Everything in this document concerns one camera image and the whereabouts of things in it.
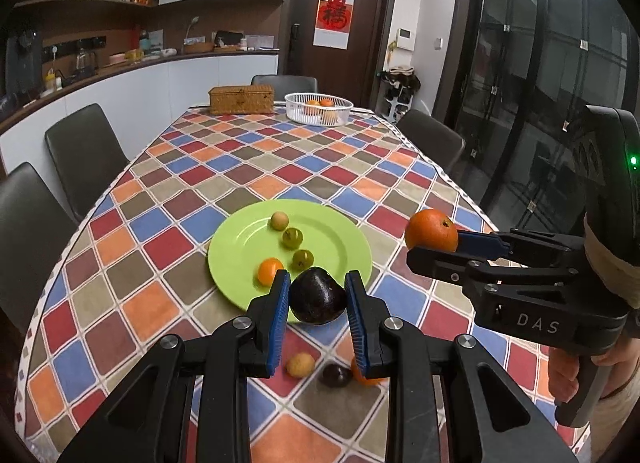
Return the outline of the person's right hand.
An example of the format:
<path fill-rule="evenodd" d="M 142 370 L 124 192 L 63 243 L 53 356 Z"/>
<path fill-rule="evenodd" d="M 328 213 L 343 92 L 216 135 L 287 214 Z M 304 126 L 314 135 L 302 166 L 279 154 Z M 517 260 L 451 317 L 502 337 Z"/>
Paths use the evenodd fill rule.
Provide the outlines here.
<path fill-rule="evenodd" d="M 626 386 L 634 376 L 639 363 L 639 340 L 622 335 L 607 353 L 594 356 L 591 361 L 598 367 L 611 369 L 602 398 L 612 396 Z M 559 348 L 551 348 L 548 362 L 548 386 L 557 402 L 569 402 L 578 392 L 579 359 Z"/>

